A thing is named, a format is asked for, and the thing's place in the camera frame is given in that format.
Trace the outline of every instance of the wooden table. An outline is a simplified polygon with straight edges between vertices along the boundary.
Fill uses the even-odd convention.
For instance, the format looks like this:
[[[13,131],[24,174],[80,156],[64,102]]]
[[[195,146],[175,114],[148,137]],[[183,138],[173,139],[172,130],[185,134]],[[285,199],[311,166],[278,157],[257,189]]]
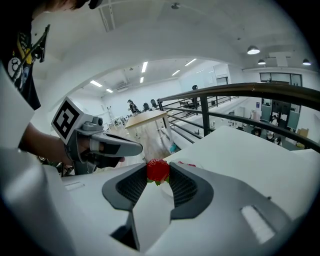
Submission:
[[[171,128],[167,116],[167,112],[160,110],[146,111],[136,116],[132,116],[129,118],[128,122],[125,125],[125,129],[129,132],[130,136],[134,139],[136,137],[137,131],[136,128],[139,126],[143,126],[150,122],[155,122],[157,129],[159,130],[159,126],[157,123],[158,119],[164,119],[164,123],[166,125],[166,129],[169,135],[169,139],[171,144],[174,144],[174,139],[171,133]]]
[[[200,163],[205,170],[249,184],[271,197],[292,219],[309,210],[319,189],[319,160],[308,161],[293,151],[228,126],[221,126],[164,160],[169,163],[174,159],[188,159],[190,164]]]

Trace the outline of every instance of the ceiling light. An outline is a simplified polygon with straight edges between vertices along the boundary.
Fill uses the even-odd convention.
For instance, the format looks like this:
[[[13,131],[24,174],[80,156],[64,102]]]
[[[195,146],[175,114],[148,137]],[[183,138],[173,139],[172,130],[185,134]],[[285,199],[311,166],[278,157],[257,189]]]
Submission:
[[[254,45],[250,45],[247,51],[248,54],[252,55],[252,54],[258,54],[260,53],[260,50],[258,49],[258,47],[254,46]]]
[[[196,60],[196,58],[194,58],[193,60],[191,60],[190,62],[188,62],[187,64],[185,64],[185,66],[190,65],[192,62],[194,62]]]
[[[310,66],[310,65],[311,65],[311,62],[305,58],[305,59],[303,60],[302,64],[305,65],[305,66]]]
[[[148,65],[148,61],[147,61],[147,62],[144,62],[144,63],[143,63],[143,66],[142,66],[142,71],[141,71],[141,73],[144,73],[144,72],[146,72],[146,69],[147,69],[147,65]]]
[[[264,64],[266,64],[266,62],[263,59],[259,59],[258,65],[264,65]]]
[[[177,70],[176,72],[174,72],[172,75],[174,76],[174,75],[177,74],[179,71],[180,71],[180,69]]]
[[[95,80],[92,80],[90,83],[95,86],[102,87],[102,85],[100,83],[96,82]]]

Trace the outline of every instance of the ceiling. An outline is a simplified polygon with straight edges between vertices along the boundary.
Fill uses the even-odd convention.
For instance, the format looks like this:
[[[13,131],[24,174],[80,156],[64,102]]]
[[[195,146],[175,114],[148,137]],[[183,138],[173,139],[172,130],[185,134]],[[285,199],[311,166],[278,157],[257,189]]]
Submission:
[[[111,89],[114,93],[117,93],[117,89],[121,87],[132,88],[177,79],[186,72],[205,62],[205,60],[197,59],[188,66],[185,66],[191,60],[191,58],[175,58],[150,61],[148,62],[144,73],[142,73],[143,63],[128,66],[94,79],[96,82],[101,84],[102,87],[89,83],[79,89],[79,92],[102,97],[109,94],[106,89]],[[180,70],[180,72],[172,76],[172,74],[177,70]],[[141,77],[144,77],[143,83],[140,83]]]
[[[306,69],[317,67],[316,64],[310,67],[301,65],[301,58],[308,58],[311,62],[316,60],[293,22],[273,1],[179,0],[179,3],[180,9],[173,10],[172,2],[168,0],[104,0],[95,10],[84,6],[76,11],[41,14],[32,23],[33,41],[42,35],[47,24],[51,24],[51,27],[45,62],[37,62],[34,65],[36,86],[47,78],[52,68],[59,65],[68,51],[78,42],[112,33],[125,26],[132,26],[132,29],[135,29],[135,26],[141,23],[157,24],[161,21],[179,21],[190,29],[207,28],[241,56],[243,68],[257,68],[258,59],[268,57],[271,52],[290,52],[292,57],[288,59],[289,67]],[[249,45],[256,45],[261,54],[248,56]],[[108,45],[108,42],[105,47],[112,49],[112,45]],[[170,60],[167,63],[168,67],[162,67],[160,70],[157,70],[156,64],[151,64],[149,68],[155,70],[152,72],[154,77],[150,78],[150,81],[154,81],[157,75],[162,78],[165,76],[163,73],[171,73],[171,69],[176,68],[175,62],[179,61],[182,60]],[[127,69],[121,71],[124,82],[129,79],[135,83],[139,77],[136,73],[139,65],[133,67],[133,71]],[[267,66],[276,67],[277,63],[270,60],[267,61]],[[110,83],[108,86],[115,86],[120,82],[119,76],[122,75],[115,75],[116,78],[113,78],[109,74],[108,81],[105,79],[106,83]]]

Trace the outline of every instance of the floor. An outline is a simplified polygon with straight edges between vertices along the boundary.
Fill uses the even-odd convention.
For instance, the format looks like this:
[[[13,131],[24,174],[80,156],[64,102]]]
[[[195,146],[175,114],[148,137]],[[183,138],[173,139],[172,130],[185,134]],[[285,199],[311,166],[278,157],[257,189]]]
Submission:
[[[158,121],[159,128],[164,127],[163,120]],[[135,140],[142,144],[145,159],[141,155],[128,156],[125,158],[124,162],[119,162],[115,168],[120,168],[124,166],[134,165],[143,162],[149,162],[151,159],[163,159],[171,155],[170,153],[170,141],[166,135],[162,132],[157,131],[155,122],[150,122],[142,125],[136,129],[138,136],[131,138],[126,129],[121,126],[111,126],[109,132],[130,140]],[[110,170],[112,167],[106,167],[103,169],[97,169],[96,172]]]
[[[247,132],[247,133],[250,133],[250,134],[251,134],[251,131],[253,129],[254,128],[252,126],[250,126],[250,125],[247,125],[246,127],[243,127],[243,130],[245,132]],[[260,137],[263,138],[263,139],[266,139],[267,138],[267,130],[262,129]],[[287,150],[289,150],[289,151],[303,150],[304,149],[303,147],[297,147],[295,144],[292,144],[291,142],[287,141],[285,136],[282,136],[282,135],[279,135],[279,134],[275,133],[274,137],[275,138],[281,137],[282,147],[287,149]]]

